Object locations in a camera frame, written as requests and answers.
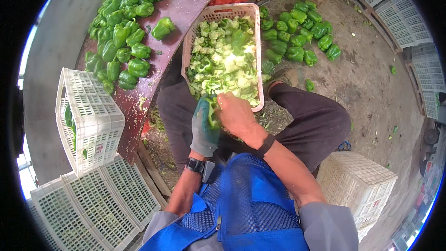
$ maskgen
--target zipper pull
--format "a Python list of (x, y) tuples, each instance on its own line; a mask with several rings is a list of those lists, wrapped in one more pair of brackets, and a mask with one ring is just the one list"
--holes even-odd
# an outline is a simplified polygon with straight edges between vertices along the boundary
[(215, 230), (216, 231), (220, 230), (221, 226), (222, 226), (222, 216), (219, 215), (217, 218), (217, 226), (215, 226)]

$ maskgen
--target dirt floor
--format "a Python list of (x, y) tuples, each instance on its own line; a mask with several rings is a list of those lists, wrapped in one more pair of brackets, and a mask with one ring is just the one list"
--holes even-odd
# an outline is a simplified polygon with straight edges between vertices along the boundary
[[(292, 8), (294, 1), (271, 0), (266, 7), (277, 19), (280, 12)], [(304, 80), (309, 78), (315, 84), (315, 93), (342, 104), (352, 119), (352, 131), (347, 138), (352, 151), (388, 166), (397, 174), (398, 180), (380, 219), (360, 243), (362, 251), (381, 251), (390, 243), (390, 236), (414, 205), (419, 192), (418, 159), (425, 117), (418, 111), (409, 77), (399, 57), (352, 3), (326, 0), (318, 6), (318, 11), (332, 23), (333, 41), (343, 51), (341, 57), (329, 62), (313, 42), (305, 48), (316, 53), (318, 63), (315, 66), (284, 61), (276, 72), (295, 67), (299, 72), (299, 88), (305, 89)], [(390, 73), (392, 65), (397, 69), (396, 75)], [(273, 134), (292, 120), (286, 110), (271, 100), (265, 102), (256, 118)], [(398, 131), (393, 135), (395, 126)], [(172, 167), (174, 162), (164, 135), (151, 130), (147, 149), (172, 188), (179, 176)]]

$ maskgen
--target shoe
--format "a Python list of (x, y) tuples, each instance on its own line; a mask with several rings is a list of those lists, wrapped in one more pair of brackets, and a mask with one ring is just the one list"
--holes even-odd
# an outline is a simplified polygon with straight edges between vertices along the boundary
[(271, 86), (271, 84), (273, 84), (276, 81), (281, 81), (292, 87), (298, 86), (297, 69), (284, 69), (283, 73), (279, 72), (277, 75), (279, 76), (263, 84), (263, 94), (265, 99), (269, 98), (268, 89)]

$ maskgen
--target red-brown table surface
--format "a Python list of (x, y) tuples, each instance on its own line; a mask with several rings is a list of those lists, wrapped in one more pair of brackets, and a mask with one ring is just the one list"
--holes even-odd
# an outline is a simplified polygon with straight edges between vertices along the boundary
[[(155, 11), (147, 18), (139, 17), (139, 23), (147, 32), (146, 25), (151, 28), (159, 19), (170, 17), (175, 24), (176, 30), (171, 32), (162, 41), (156, 41), (151, 34), (144, 37), (141, 43), (152, 48), (152, 54), (148, 61), (151, 64), (148, 76), (139, 78), (135, 89), (123, 90), (115, 82), (115, 92), (112, 95), (114, 101), (125, 115), (125, 127), (118, 146), (118, 152), (131, 165), (137, 157), (137, 145), (141, 136), (147, 111), (150, 107), (157, 87), (175, 51), (183, 41), (184, 36), (201, 11), (210, 0), (162, 0), (155, 3)], [(84, 56), (87, 51), (97, 51), (97, 42), (86, 37), (78, 56), (76, 67), (78, 70), (85, 69)]]

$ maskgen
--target hand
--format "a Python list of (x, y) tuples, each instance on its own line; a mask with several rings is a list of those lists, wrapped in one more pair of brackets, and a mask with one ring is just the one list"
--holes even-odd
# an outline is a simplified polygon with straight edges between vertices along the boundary
[(259, 149), (268, 133), (257, 123), (249, 102), (234, 96), (232, 92), (220, 93), (217, 102), (220, 109), (216, 113), (221, 124), (248, 146)]
[(190, 148), (205, 157), (212, 157), (217, 149), (220, 129), (209, 127), (209, 102), (201, 98), (192, 117), (192, 144)]

